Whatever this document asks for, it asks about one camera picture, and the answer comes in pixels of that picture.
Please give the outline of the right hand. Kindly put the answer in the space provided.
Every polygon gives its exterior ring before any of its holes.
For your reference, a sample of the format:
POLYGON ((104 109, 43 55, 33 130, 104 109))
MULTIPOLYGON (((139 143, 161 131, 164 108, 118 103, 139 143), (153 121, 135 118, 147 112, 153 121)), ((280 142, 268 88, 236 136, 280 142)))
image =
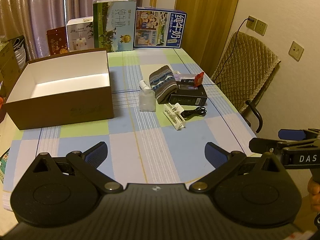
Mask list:
POLYGON ((313 177, 308 182, 309 202, 312 211, 320 211, 320 184, 315 182, 313 177))

